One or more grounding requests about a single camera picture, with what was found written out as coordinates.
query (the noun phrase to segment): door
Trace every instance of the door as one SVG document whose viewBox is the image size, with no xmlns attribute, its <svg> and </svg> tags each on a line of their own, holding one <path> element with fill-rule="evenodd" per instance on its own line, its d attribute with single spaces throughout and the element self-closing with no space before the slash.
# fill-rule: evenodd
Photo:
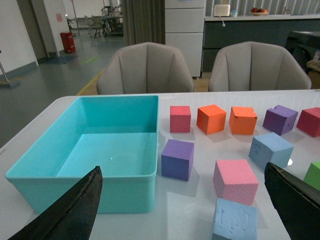
<svg viewBox="0 0 320 240">
<path fill-rule="evenodd" d="M 44 40 L 42 38 L 34 8 L 30 0 L 17 0 L 25 28 L 28 32 L 34 54 L 39 64 L 48 59 Z"/>
</svg>

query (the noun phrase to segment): foam cube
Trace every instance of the foam cube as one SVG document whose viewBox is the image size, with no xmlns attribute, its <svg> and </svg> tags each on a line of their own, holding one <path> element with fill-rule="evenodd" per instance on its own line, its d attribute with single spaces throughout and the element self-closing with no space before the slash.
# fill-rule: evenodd
<svg viewBox="0 0 320 240">
<path fill-rule="evenodd" d="M 264 171 L 268 162 L 286 168 L 294 146 L 274 132 L 254 136 L 249 157 Z"/>
<path fill-rule="evenodd" d="M 169 139 L 161 154 L 161 174 L 164 177 L 188 181 L 194 164 L 193 142 Z"/>
<path fill-rule="evenodd" d="M 225 129 L 227 112 L 217 105 L 198 108 L 196 125 L 205 134 L 214 134 Z"/>
<path fill-rule="evenodd" d="M 189 106 L 170 106 L 170 133 L 190 133 Z"/>
<path fill-rule="evenodd" d="M 296 127 L 312 137 L 320 136 L 320 107 L 304 109 Z"/>
<path fill-rule="evenodd" d="M 258 210 L 218 198 L 215 205 L 212 240 L 256 240 Z"/>
<path fill-rule="evenodd" d="M 303 181 L 315 189 L 320 190 L 320 161 L 310 164 Z"/>
<path fill-rule="evenodd" d="M 294 128 L 297 116 L 297 111 L 277 105 L 266 111 L 262 126 L 281 136 Z"/>
<path fill-rule="evenodd" d="M 254 134 L 258 116 L 252 107 L 231 107 L 229 126 L 232 134 Z"/>
<path fill-rule="evenodd" d="M 217 160 L 213 185 L 218 198 L 252 205 L 259 182 L 245 159 Z"/>
</svg>

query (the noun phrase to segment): office chair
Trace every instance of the office chair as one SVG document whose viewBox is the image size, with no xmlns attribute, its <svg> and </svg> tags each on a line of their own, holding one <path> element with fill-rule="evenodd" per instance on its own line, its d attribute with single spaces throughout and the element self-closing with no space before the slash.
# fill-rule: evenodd
<svg viewBox="0 0 320 240">
<path fill-rule="evenodd" d="M 92 32 L 92 27 L 94 25 L 94 22 L 92 19 L 89 19 L 88 16 L 86 16 L 86 15 L 84 16 L 84 20 L 85 20 L 85 23 L 89 27 L 88 34 L 90 34 L 90 37 L 92 37 L 91 32 Z"/>
<path fill-rule="evenodd" d="M 193 92 L 182 52 L 144 42 L 119 49 L 97 81 L 99 95 Z"/>
<path fill-rule="evenodd" d="M 220 49 L 209 81 L 210 92 L 310 88 L 310 78 L 284 47 L 254 41 Z"/>
<path fill-rule="evenodd" d="M 102 17 L 101 16 L 92 16 L 92 22 L 93 22 L 92 29 L 95 30 L 93 38 L 97 37 L 97 33 L 99 36 L 101 36 L 100 30 L 103 29 Z"/>
</svg>

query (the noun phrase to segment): purple foam cube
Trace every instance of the purple foam cube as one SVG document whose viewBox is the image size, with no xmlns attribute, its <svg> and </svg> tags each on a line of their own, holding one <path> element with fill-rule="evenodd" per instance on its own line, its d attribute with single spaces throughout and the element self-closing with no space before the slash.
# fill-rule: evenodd
<svg viewBox="0 0 320 240">
<path fill-rule="evenodd" d="M 297 116 L 297 111 L 277 105 L 266 111 L 262 126 L 281 136 L 294 128 Z"/>
<path fill-rule="evenodd" d="M 194 164 L 193 142 L 169 139 L 161 154 L 161 174 L 164 177 L 188 181 Z"/>
</svg>

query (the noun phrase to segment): desk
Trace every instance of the desk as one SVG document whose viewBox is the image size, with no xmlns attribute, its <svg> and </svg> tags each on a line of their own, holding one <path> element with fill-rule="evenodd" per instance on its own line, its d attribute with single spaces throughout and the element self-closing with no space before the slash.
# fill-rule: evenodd
<svg viewBox="0 0 320 240">
<path fill-rule="evenodd" d="M 7 239 L 37 215 L 5 179 L 5 173 L 38 139 L 55 119 L 76 99 L 56 100 L 28 126 L 0 149 L 0 236 Z M 225 130 L 203 134 L 196 126 L 198 107 L 216 104 L 227 111 Z M 191 132 L 170 133 L 170 106 L 189 105 Z M 159 94 L 158 170 L 155 208 L 146 214 L 98 214 L 91 240 L 209 240 L 216 204 L 213 174 L 216 160 L 247 159 L 259 187 L 253 207 L 258 209 L 258 239 L 289 240 L 264 185 L 264 174 L 248 157 L 253 136 L 232 135 L 228 122 L 231 106 L 253 107 L 258 120 L 254 136 L 269 133 L 262 127 L 266 110 L 283 105 L 298 111 L 320 106 L 320 91 L 279 90 L 247 92 L 199 92 Z M 296 128 L 282 137 L 294 144 L 293 164 L 286 170 L 303 179 L 311 162 L 319 161 L 320 138 L 312 138 Z M 188 182 L 161 176 L 161 153 L 168 139 L 195 143 L 194 165 Z"/>
<path fill-rule="evenodd" d="M 124 29 L 122 24 L 122 15 L 119 16 L 102 16 L 103 28 L 106 35 L 123 35 Z"/>
</svg>

